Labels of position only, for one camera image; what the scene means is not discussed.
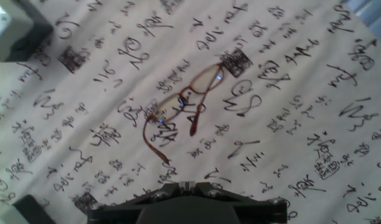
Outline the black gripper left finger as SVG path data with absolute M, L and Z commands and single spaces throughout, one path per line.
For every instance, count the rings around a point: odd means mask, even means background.
M 187 182 L 164 184 L 160 189 L 118 205 L 95 203 L 87 210 L 87 223 L 136 223 L 144 208 L 174 197 L 183 196 L 186 190 Z

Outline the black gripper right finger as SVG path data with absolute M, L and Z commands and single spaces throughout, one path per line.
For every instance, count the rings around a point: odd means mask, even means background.
M 254 200 L 214 187 L 209 182 L 188 182 L 192 213 L 207 223 L 286 223 L 287 201 L 283 198 Z

